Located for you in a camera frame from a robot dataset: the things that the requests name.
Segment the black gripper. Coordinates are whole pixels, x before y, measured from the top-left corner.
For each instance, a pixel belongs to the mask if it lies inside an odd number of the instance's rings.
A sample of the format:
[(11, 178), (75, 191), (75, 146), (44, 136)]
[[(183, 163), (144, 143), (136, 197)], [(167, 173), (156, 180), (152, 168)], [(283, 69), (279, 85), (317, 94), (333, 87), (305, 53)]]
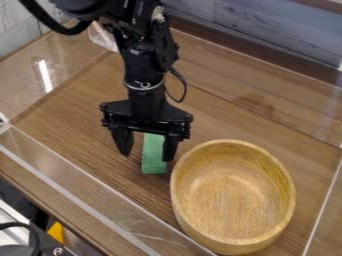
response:
[(165, 135), (163, 160), (173, 161), (179, 140), (190, 138), (193, 115), (170, 104), (165, 82), (126, 81), (126, 100), (100, 104), (103, 126), (111, 131), (116, 148), (130, 156), (134, 132)]

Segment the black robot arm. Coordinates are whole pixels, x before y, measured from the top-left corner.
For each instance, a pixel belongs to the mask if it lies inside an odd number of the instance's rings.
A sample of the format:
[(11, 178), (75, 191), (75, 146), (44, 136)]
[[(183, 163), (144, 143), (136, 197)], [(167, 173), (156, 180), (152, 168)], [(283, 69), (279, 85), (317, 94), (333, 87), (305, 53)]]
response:
[(179, 142), (190, 138), (193, 115), (175, 107), (185, 98), (174, 97), (166, 75), (181, 77), (170, 13), (162, 0), (50, 0), (58, 9), (79, 20), (63, 26), (38, 0), (19, 0), (27, 11), (56, 33), (80, 34), (96, 22), (112, 35), (124, 64), (123, 85), (128, 98), (100, 104), (102, 123), (123, 155), (134, 146), (136, 132), (165, 137), (162, 159), (171, 161)]

